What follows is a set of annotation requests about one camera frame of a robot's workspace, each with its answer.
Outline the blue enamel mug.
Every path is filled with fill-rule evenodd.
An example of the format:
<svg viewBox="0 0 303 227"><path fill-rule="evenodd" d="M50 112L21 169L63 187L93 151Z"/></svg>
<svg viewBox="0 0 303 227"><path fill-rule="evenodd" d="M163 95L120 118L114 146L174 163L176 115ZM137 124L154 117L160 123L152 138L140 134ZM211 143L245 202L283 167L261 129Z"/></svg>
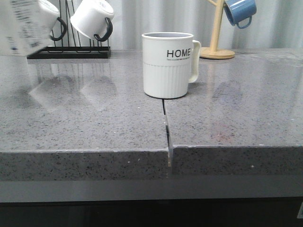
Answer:
<svg viewBox="0 0 303 227"><path fill-rule="evenodd" d="M255 0L226 0L224 11L232 26L245 29L251 25L257 6Z"/></svg>

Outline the left white enamel mug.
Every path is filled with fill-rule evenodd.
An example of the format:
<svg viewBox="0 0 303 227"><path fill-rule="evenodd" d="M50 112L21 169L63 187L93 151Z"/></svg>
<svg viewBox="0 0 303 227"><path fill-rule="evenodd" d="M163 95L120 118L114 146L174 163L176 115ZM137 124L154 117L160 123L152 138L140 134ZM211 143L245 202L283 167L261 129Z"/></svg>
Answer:
<svg viewBox="0 0 303 227"><path fill-rule="evenodd" d="M62 40L62 38L66 34L67 25L60 17L60 12L58 8L48 0L39 0L38 4L40 7L40 12L42 14L42 24L49 31L50 39L55 42ZM58 37L54 37L53 35L51 35L51 31L53 30L53 27L55 26L56 22L59 22L62 28L61 34Z"/></svg>

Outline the white milk carton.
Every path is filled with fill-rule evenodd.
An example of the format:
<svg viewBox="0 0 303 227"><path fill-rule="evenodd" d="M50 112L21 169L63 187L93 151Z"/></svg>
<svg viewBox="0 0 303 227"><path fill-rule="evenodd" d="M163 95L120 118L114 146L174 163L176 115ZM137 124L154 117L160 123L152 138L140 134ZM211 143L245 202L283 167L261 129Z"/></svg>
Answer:
<svg viewBox="0 0 303 227"><path fill-rule="evenodd" d="M49 34L37 0L0 2L1 56L31 55L48 45Z"/></svg>

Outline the right white enamel mug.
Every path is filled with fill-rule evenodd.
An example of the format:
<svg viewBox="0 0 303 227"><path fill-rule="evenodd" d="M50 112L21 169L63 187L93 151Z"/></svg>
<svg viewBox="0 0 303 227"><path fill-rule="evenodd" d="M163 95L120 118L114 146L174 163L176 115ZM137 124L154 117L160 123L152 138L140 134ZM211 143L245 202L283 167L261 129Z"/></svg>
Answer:
<svg viewBox="0 0 303 227"><path fill-rule="evenodd" d="M113 32L113 18L114 10L106 0L83 0L70 22L85 37L104 42Z"/></svg>

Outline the wooden mug tree stand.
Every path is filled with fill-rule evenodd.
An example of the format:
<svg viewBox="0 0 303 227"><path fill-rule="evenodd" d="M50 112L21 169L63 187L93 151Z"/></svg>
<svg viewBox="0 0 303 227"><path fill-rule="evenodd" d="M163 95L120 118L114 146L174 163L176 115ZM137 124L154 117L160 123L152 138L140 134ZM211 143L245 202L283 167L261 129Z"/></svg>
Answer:
<svg viewBox="0 0 303 227"><path fill-rule="evenodd" d="M221 30L221 22L223 16L224 0L208 0L215 6L214 22L212 36L209 47L200 49L200 57L204 59L226 60L235 57L235 52L227 49L219 49L219 36Z"/></svg>

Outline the white enamel mug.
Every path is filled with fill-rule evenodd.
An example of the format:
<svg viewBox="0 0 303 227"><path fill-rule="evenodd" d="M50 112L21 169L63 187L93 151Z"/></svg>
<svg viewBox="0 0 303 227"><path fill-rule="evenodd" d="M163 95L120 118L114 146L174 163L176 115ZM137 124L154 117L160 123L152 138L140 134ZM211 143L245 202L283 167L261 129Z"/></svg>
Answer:
<svg viewBox="0 0 303 227"><path fill-rule="evenodd" d="M106 0L83 0L70 22L85 37L104 42L113 32L113 18L114 10Z"/></svg>
<svg viewBox="0 0 303 227"><path fill-rule="evenodd" d="M42 14L42 24L49 31L50 39L55 42L62 40L62 38L66 34L67 25L60 17L60 12L58 8L48 0L39 0L38 4L40 7L40 12ZM55 26L56 22L59 22L62 28L61 34L58 37L54 37L53 35L51 35L51 31L53 30L53 27Z"/></svg>

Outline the white ribbed HOME mug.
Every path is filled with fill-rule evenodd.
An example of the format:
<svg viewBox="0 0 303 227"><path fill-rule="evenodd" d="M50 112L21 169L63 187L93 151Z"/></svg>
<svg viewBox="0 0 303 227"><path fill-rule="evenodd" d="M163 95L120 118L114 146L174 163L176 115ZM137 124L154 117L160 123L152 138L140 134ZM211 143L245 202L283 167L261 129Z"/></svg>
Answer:
<svg viewBox="0 0 303 227"><path fill-rule="evenodd" d="M181 32L142 34L143 90L161 99L187 94L199 76L201 44L194 35Z"/></svg>

